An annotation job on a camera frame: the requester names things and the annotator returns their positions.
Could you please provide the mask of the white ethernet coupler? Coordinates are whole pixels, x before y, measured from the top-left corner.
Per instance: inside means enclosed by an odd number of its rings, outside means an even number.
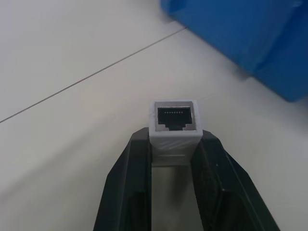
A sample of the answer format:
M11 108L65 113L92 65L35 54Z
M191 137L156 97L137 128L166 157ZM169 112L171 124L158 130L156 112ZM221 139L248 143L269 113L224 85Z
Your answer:
M152 166L188 165L203 130L195 100L155 100L149 111Z

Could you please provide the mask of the blue plastic bin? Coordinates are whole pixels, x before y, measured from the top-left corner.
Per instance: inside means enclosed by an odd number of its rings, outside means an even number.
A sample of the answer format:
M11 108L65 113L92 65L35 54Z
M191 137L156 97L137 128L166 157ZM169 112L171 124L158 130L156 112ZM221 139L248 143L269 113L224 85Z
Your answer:
M160 6L285 100L308 96L308 0L160 0Z

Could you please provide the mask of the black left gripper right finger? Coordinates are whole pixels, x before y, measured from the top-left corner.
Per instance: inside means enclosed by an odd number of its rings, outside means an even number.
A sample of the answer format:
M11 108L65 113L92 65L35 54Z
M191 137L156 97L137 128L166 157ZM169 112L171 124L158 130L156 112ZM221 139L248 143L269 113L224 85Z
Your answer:
M203 132L191 170L204 231L271 231L271 213L250 176L209 131Z

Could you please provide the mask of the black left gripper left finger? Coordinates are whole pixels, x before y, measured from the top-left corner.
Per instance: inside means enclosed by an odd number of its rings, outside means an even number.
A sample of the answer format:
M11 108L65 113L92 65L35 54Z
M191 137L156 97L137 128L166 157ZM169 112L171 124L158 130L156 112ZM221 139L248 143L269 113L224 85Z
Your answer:
M93 231L151 231L151 216L152 153L142 128L107 175Z

